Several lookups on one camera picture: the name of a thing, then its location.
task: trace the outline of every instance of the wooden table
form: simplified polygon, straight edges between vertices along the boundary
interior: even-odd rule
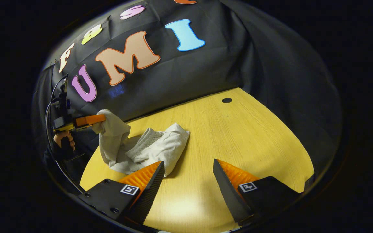
[[[223,103],[224,98],[232,102]],[[144,225],[173,233],[224,232],[238,228],[213,174],[214,158],[251,174],[274,176],[302,192],[314,174],[312,162],[296,136],[270,110],[235,88],[183,103],[128,122],[129,137],[151,127],[164,131],[174,122],[191,132],[172,173],[163,179]],[[118,181],[95,151],[80,185],[88,190],[105,178]]]

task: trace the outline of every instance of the hand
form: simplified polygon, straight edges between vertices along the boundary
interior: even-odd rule
[[[74,147],[74,145],[76,144],[74,141],[73,141],[73,137],[71,136],[70,132],[69,131],[63,131],[59,134],[56,134],[54,136],[54,141],[58,144],[58,146],[61,148],[61,139],[64,138],[64,137],[68,137],[68,141],[70,142],[70,146],[73,148],[73,150],[76,149],[76,147]]]

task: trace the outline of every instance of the yellow tabletop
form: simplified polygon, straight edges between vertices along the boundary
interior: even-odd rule
[[[222,99],[232,102],[223,103]],[[314,174],[305,148],[270,110],[235,88],[128,122],[129,137],[151,127],[164,131],[177,122],[191,132],[172,173],[163,179],[144,225],[173,233],[219,233],[238,228],[213,174],[214,158],[264,178],[274,176],[297,192]],[[118,181],[99,148],[80,185],[88,190],[105,178]]]

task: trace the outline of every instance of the white cloth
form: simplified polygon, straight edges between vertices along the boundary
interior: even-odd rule
[[[164,132],[148,128],[141,137],[128,138],[130,126],[107,109],[106,121],[92,126],[99,136],[100,154],[109,168],[131,174],[157,161],[164,161],[167,177],[174,169],[189,138],[179,124],[174,123]]]

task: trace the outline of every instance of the cable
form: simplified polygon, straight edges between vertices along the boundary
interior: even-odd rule
[[[54,96],[54,92],[56,91],[56,87],[57,85],[60,83],[60,81],[62,81],[63,79],[66,79],[68,77],[68,75],[65,75],[63,78],[61,78],[57,83],[56,83],[56,86],[54,86],[54,89],[53,89],[53,92],[51,93],[51,96],[50,96],[50,102],[47,106],[47,109],[46,109],[46,116],[45,116],[45,120],[46,120],[46,134],[47,134],[47,139],[49,141],[49,147],[50,147],[50,150],[51,150],[51,155],[53,155],[53,146],[51,144],[51,140],[50,140],[50,136],[49,136],[49,118],[51,116],[51,104],[52,104],[52,101],[53,101],[53,96]],[[64,171],[64,169],[62,168],[62,166],[58,163],[58,161],[53,157],[54,161],[56,161],[56,164],[58,166],[58,168],[61,170],[61,172],[65,175],[65,177],[68,179],[68,181],[70,181],[70,183],[78,190],[80,191],[81,193],[84,193],[85,190],[82,189],[82,187],[78,186],[74,181],[73,179],[70,178],[70,176]]]

